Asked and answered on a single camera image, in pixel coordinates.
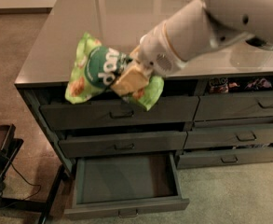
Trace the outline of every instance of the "black object on table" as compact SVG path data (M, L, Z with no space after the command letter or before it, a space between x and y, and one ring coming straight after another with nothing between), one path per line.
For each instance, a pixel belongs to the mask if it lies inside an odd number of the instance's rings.
M53 205L61 180L66 177L64 167L61 165L55 176L47 199L44 202L18 200L2 197L4 179L8 168L18 154L23 140L14 138L15 126L0 125L0 208L14 208L19 210L41 213L38 223L46 223Z

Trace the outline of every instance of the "cabinet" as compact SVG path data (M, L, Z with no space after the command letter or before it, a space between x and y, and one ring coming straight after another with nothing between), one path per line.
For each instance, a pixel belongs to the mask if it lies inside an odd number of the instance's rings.
M84 104L69 104L64 93L84 32L107 47L129 52L143 31L177 6L169 0L147 0L137 10L141 0L127 0L121 10L119 4L108 9L104 1L58 0L15 81L75 179L65 210L69 218L184 210L189 200L180 190L176 168L273 161L273 90L206 92L212 77L273 76L273 65L235 67L230 62L234 47L199 57L167 77L149 112L124 103L112 92ZM189 1L181 0L180 6ZM273 55L267 62L273 63Z

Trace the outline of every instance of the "speckled floor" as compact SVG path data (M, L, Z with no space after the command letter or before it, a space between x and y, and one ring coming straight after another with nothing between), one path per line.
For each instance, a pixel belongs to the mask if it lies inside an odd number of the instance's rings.
M14 164L30 182L42 185L41 192L33 197L38 201L46 199L60 161L13 82L47 16L0 15L0 124L14 123L15 136L24 140ZM182 170L178 177L183 196L190 198L183 212L71 221L63 216L69 183L62 182L48 223L273 223L273 163ZM6 197L25 198L36 191L12 169L7 173L6 185ZM0 210L0 224L31 224L38 218L37 213Z

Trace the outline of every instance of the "snack package in drawer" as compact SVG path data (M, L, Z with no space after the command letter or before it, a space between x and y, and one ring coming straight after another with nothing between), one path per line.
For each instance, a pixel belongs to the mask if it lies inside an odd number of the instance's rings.
M105 91L114 91L124 101L148 111L157 102L163 86L162 77L151 76L148 68L130 56L102 46L98 39L85 33L77 46L65 99L79 104Z

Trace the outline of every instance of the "robotic hand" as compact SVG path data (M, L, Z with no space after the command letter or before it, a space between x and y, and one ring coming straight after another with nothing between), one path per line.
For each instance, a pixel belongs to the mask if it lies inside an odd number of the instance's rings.
M273 0L194 0L145 36L136 59L166 77L255 35L273 43Z

